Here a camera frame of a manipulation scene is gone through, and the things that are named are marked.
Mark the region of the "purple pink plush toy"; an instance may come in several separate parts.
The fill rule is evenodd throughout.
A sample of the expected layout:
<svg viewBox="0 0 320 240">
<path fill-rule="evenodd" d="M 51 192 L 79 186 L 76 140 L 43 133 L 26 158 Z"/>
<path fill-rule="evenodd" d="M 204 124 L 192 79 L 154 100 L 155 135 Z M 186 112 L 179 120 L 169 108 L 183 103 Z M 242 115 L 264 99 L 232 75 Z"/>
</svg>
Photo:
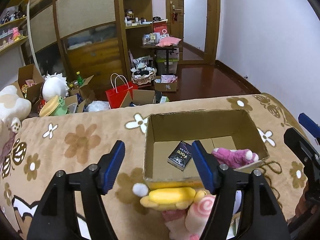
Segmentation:
<svg viewBox="0 0 320 240">
<path fill-rule="evenodd" d="M 220 164 L 226 164 L 233 169 L 256 163 L 259 160 L 259 156 L 249 149 L 229 150 L 226 148 L 215 148 L 212 151 L 212 155 Z"/>
</svg>

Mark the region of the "yellow dog plush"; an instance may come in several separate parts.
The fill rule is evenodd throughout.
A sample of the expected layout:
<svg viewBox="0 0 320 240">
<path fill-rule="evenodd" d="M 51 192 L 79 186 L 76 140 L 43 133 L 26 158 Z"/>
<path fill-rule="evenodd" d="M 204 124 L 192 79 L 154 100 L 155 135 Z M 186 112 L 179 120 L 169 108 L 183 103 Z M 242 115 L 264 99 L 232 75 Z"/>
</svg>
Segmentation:
<svg viewBox="0 0 320 240">
<path fill-rule="evenodd" d="M 186 210 L 191 204 L 199 202 L 206 194 L 206 191 L 196 191 L 192 187 L 156 189 L 142 197 L 140 204 L 156 211 Z"/>
</svg>

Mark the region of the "black card box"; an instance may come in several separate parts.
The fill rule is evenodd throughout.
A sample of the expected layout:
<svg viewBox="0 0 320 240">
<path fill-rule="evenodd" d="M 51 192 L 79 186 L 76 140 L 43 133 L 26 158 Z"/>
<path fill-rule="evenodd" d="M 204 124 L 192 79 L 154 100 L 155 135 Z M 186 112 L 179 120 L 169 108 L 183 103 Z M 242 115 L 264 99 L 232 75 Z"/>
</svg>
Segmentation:
<svg viewBox="0 0 320 240">
<path fill-rule="evenodd" d="M 192 146 L 184 141 L 180 141 L 172 153 L 168 156 L 168 163 L 184 171 L 192 159 Z"/>
</svg>

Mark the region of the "pink swirl roll plush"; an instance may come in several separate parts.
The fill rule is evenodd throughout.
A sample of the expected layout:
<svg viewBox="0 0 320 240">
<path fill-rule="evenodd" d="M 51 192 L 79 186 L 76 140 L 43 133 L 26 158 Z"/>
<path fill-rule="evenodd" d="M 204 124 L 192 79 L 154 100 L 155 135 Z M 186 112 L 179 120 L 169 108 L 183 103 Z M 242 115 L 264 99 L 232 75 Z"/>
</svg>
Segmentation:
<svg viewBox="0 0 320 240">
<path fill-rule="evenodd" d="M 185 218 L 185 227 L 194 239 L 195 237 L 199 239 L 202 235 L 210 217 L 214 202 L 214 195 L 206 194 L 204 191 L 199 191 L 196 194 Z"/>
</svg>

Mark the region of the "beige floral blanket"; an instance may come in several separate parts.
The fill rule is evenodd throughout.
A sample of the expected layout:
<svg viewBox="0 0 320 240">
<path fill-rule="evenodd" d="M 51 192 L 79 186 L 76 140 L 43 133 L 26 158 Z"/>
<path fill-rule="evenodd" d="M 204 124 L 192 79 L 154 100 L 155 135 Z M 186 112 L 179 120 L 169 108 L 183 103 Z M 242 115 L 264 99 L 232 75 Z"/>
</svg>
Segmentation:
<svg viewBox="0 0 320 240">
<path fill-rule="evenodd" d="M 192 187 L 201 180 L 193 161 L 184 171 L 167 161 L 180 141 L 215 148 L 249 149 L 285 218 L 291 218 L 308 181 L 302 162 L 283 141 L 300 129 L 291 113 L 269 94 L 229 96 L 26 119 L 1 171 L 1 210 L 26 239 L 33 216 L 53 175 L 80 172 L 108 154 L 117 140 L 125 157 L 103 204 L 119 239 L 170 239 L 161 211 L 140 204 L 138 190 Z"/>
</svg>

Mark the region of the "pink striped plush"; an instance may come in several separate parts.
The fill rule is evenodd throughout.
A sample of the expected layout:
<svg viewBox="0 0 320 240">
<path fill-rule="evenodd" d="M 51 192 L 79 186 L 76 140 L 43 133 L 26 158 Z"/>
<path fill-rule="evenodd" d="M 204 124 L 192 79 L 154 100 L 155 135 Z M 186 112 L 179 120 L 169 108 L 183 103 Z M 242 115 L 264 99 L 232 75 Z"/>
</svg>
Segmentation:
<svg viewBox="0 0 320 240">
<path fill-rule="evenodd" d="M 162 216 L 165 226 L 169 229 L 169 238 L 178 240 L 199 240 L 197 234 L 192 234 L 185 226 L 186 210 L 168 210 L 163 211 Z"/>
</svg>

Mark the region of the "green frog plush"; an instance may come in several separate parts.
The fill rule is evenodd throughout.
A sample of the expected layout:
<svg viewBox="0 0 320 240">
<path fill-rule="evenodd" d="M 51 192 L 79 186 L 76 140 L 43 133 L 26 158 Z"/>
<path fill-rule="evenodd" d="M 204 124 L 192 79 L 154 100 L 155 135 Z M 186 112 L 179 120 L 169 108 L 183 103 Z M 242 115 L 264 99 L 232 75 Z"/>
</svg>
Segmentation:
<svg viewBox="0 0 320 240">
<path fill-rule="evenodd" d="M 67 112 L 68 108 L 64 98 L 56 95 L 44 104 L 39 112 L 39 116 L 62 116 L 66 115 Z"/>
</svg>

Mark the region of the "white cat plush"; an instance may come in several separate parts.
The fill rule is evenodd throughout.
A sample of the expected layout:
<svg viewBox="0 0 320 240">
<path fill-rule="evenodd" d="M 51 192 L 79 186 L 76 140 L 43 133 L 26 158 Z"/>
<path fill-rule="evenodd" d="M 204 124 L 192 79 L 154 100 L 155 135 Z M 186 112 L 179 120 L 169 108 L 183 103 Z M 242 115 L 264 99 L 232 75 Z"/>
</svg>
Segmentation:
<svg viewBox="0 0 320 240">
<path fill-rule="evenodd" d="M 30 111 L 31 102 L 20 96 L 15 85 L 1 90 L 1 147 L 9 140 L 10 131 L 15 134 L 20 131 Z"/>
</svg>

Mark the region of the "white round plush head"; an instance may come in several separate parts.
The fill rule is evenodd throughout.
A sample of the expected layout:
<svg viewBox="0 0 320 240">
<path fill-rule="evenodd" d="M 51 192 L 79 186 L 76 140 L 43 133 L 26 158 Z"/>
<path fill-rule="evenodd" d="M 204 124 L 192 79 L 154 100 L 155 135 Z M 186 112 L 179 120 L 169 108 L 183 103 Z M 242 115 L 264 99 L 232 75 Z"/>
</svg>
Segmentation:
<svg viewBox="0 0 320 240">
<path fill-rule="evenodd" d="M 42 86 L 42 96 L 45 102 L 48 102 L 55 96 L 66 98 L 68 96 L 67 79 L 62 73 L 54 73 L 53 75 L 47 74 L 44 78 Z"/>
</svg>

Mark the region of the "brown cardboard box on floor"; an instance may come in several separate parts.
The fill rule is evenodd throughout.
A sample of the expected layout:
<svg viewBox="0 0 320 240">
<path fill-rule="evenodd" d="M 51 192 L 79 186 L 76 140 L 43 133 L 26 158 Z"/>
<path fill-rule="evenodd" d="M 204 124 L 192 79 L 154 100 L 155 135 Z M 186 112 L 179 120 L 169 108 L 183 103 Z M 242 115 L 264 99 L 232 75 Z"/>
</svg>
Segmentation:
<svg viewBox="0 0 320 240">
<path fill-rule="evenodd" d="M 18 91 L 22 93 L 22 97 L 31 103 L 39 100 L 43 83 L 44 78 L 35 64 L 29 64 L 18 69 L 18 79 L 15 84 L 18 85 Z"/>
</svg>

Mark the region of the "green glass bottle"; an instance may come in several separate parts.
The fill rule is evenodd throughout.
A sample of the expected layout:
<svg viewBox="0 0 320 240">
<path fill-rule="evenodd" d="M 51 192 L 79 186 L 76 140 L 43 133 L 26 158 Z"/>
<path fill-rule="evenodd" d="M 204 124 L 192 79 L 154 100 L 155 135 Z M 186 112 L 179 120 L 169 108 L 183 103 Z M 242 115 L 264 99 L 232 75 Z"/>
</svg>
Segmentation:
<svg viewBox="0 0 320 240">
<path fill-rule="evenodd" d="M 79 87 L 81 87 L 84 84 L 84 80 L 81 77 L 80 72 L 76 72 L 76 77 L 77 77 L 78 85 L 79 85 Z"/>
</svg>

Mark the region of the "red paper shopping bag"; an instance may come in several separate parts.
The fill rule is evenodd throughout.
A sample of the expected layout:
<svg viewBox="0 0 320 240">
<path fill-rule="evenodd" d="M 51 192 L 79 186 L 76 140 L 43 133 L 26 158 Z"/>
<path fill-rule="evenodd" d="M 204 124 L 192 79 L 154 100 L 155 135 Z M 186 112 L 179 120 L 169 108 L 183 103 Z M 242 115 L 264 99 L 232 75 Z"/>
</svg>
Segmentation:
<svg viewBox="0 0 320 240">
<path fill-rule="evenodd" d="M 116 84 L 117 79 L 120 79 L 123 84 L 118 86 Z M 138 89 L 137 84 L 133 83 L 132 81 L 128 82 L 125 76 L 119 75 L 117 73 L 113 73 L 110 76 L 110 82 L 112 88 L 106 90 L 105 93 L 111 109 L 119 108 L 127 93 L 129 92 L 132 96 L 132 91 L 134 89 Z"/>
</svg>

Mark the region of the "open flat cardboard box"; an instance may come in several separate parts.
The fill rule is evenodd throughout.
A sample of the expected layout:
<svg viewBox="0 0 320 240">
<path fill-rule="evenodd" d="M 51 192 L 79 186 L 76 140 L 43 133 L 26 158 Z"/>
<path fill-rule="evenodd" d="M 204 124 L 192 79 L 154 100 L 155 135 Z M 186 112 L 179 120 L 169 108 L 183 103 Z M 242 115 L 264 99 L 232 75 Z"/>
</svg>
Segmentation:
<svg viewBox="0 0 320 240">
<path fill-rule="evenodd" d="M 132 92 L 127 92 L 120 108 L 156 104 L 161 98 L 162 92 L 156 90 L 133 89 Z"/>
</svg>

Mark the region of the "small cardboard box with papers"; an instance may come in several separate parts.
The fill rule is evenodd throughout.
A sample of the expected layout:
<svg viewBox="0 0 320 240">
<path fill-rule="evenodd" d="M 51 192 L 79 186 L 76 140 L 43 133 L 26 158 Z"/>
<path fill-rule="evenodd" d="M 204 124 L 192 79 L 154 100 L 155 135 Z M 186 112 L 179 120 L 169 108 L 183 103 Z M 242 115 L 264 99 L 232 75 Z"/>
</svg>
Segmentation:
<svg viewBox="0 0 320 240">
<path fill-rule="evenodd" d="M 178 89 L 178 77 L 176 75 L 161 75 L 154 79 L 155 90 L 160 92 L 176 92 Z"/>
</svg>

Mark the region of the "small black side table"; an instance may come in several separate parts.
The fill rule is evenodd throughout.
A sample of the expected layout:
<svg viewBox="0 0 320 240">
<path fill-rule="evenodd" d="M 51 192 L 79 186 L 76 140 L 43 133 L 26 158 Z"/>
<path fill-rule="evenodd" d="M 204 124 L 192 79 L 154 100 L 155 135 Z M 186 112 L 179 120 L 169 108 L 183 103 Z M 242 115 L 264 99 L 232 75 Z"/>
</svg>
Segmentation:
<svg viewBox="0 0 320 240">
<path fill-rule="evenodd" d="M 142 48 L 151 49 L 155 52 L 158 73 L 176 74 L 177 64 L 180 60 L 180 38 L 160 33 L 144 34 Z"/>
</svg>

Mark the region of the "wooden door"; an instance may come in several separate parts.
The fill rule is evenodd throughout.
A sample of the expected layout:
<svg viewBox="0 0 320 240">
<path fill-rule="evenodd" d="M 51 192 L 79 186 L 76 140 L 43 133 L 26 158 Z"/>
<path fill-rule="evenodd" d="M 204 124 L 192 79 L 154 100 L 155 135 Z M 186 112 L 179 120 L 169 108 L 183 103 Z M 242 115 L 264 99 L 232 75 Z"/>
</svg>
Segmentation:
<svg viewBox="0 0 320 240">
<path fill-rule="evenodd" d="M 179 38 L 180 64 L 214 64 L 221 0 L 166 0 L 169 34 Z"/>
</svg>

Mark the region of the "wicker basket with toys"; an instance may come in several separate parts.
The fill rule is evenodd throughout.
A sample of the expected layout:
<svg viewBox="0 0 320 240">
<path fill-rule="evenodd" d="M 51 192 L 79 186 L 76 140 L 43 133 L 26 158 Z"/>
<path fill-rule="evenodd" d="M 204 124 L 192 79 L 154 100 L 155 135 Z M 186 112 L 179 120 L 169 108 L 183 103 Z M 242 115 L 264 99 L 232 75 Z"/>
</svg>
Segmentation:
<svg viewBox="0 0 320 240">
<path fill-rule="evenodd" d="M 151 56 L 139 57 L 131 60 L 131 80 L 136 85 L 151 83 L 156 77 L 157 69 L 153 65 Z"/>
</svg>

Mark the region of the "wooden wardrobe cabinet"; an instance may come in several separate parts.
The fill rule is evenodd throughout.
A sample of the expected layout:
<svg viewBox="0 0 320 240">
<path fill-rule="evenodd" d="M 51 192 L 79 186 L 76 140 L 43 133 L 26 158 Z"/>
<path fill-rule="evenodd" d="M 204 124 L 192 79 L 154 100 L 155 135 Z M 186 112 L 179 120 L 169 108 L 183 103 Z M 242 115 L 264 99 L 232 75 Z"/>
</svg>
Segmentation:
<svg viewBox="0 0 320 240">
<path fill-rule="evenodd" d="M 30 47 L 42 74 L 73 81 L 79 72 L 102 93 L 111 74 L 126 73 L 119 0 L 32 0 L 30 10 Z"/>
</svg>

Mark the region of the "wooden corner shelf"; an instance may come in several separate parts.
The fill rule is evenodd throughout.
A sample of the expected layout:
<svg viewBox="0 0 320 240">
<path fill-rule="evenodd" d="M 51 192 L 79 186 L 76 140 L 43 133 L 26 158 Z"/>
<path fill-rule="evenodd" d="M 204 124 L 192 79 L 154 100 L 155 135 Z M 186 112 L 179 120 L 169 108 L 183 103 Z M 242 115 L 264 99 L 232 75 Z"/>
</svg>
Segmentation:
<svg viewBox="0 0 320 240">
<path fill-rule="evenodd" d="M 143 36 L 153 32 L 152 0 L 115 0 L 117 24 L 124 54 L 124 73 L 131 78 L 130 56 L 152 55 L 152 46 L 143 45 Z"/>
</svg>

